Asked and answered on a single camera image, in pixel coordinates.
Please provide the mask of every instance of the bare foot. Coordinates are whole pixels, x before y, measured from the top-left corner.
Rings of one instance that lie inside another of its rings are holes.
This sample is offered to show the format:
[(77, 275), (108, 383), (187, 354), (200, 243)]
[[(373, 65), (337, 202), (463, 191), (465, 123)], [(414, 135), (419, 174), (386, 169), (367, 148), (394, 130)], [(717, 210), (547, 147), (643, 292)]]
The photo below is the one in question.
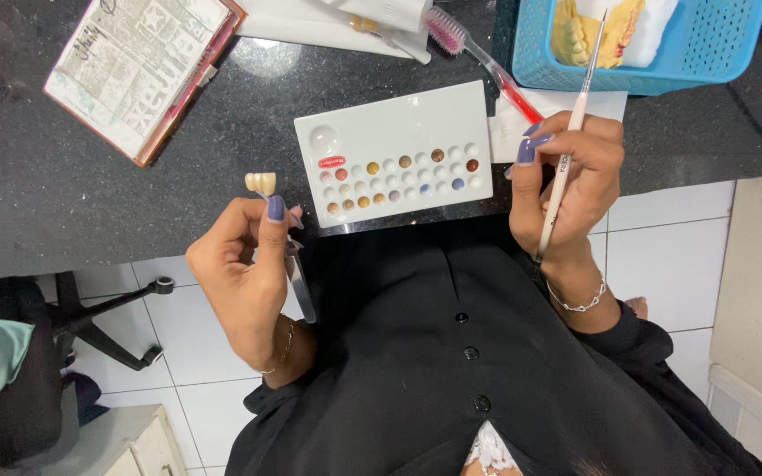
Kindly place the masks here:
[(649, 306), (646, 305), (644, 297), (635, 297), (625, 301), (625, 303), (634, 310), (637, 317), (642, 320), (649, 320)]

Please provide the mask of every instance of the pink toothbrush bristles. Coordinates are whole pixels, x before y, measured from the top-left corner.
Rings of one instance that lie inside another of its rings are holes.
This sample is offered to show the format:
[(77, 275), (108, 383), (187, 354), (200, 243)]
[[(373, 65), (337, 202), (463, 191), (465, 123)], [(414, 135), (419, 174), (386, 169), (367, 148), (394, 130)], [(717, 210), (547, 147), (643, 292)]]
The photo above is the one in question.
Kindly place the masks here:
[(463, 41), (467, 35), (456, 20), (435, 8), (430, 8), (422, 20), (440, 47), (450, 54), (460, 54), (463, 51)]

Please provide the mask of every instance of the black shirt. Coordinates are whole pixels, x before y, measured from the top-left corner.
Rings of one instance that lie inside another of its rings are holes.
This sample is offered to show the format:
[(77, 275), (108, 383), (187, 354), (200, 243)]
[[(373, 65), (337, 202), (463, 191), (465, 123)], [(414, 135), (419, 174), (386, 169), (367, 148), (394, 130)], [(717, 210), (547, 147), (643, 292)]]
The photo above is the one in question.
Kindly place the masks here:
[(762, 473), (659, 326), (620, 304), (611, 330), (566, 327), (506, 215), (324, 238), (302, 262), (317, 362), (245, 399), (228, 475), (456, 476), (485, 419), (526, 476)]

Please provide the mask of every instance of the blue plastic basket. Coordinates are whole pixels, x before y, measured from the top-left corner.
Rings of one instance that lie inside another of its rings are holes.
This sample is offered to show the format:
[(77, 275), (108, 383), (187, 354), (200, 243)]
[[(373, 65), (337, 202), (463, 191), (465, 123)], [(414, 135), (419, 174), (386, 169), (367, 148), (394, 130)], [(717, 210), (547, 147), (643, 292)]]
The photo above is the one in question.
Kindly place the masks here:
[[(556, 0), (522, 0), (516, 21), (513, 75), (526, 87), (578, 91), (584, 68), (555, 60), (549, 38)], [(745, 71), (762, 22), (762, 0), (680, 0), (646, 68), (598, 69), (593, 91), (664, 92), (725, 83)]]

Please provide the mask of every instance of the gold bracelet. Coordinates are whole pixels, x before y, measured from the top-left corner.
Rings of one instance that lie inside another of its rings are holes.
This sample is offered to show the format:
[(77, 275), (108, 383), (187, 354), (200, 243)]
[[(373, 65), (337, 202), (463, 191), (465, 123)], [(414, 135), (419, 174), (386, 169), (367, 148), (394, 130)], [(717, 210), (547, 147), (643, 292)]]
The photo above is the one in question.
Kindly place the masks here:
[(281, 356), (281, 359), (279, 359), (278, 363), (275, 364), (275, 367), (272, 370), (262, 371), (262, 370), (255, 370), (255, 372), (262, 373), (266, 375), (267, 373), (275, 372), (275, 370), (278, 369), (278, 366), (284, 363), (284, 360), (287, 358), (287, 353), (290, 352), (290, 347), (293, 345), (293, 319), (288, 318), (287, 316), (284, 316), (285, 319), (287, 319), (287, 322), (290, 323), (290, 333), (287, 334), (287, 348), (284, 349), (284, 354)]
[(598, 296), (593, 298), (593, 301), (590, 302), (589, 306), (578, 306), (577, 308), (570, 308), (568, 305), (564, 304), (555, 296), (555, 292), (551, 290), (551, 286), (549, 286), (549, 281), (546, 279), (545, 286), (549, 288), (549, 293), (551, 293), (551, 296), (555, 298), (555, 301), (557, 301), (558, 304), (563, 306), (564, 309), (567, 311), (575, 311), (575, 312), (587, 312), (587, 309), (590, 309), (591, 307), (598, 304), (598, 300), (601, 298), (603, 294), (605, 294), (605, 291), (607, 290), (607, 282), (605, 282), (605, 275), (598, 271), (598, 273), (601, 275), (601, 286), (598, 287)]

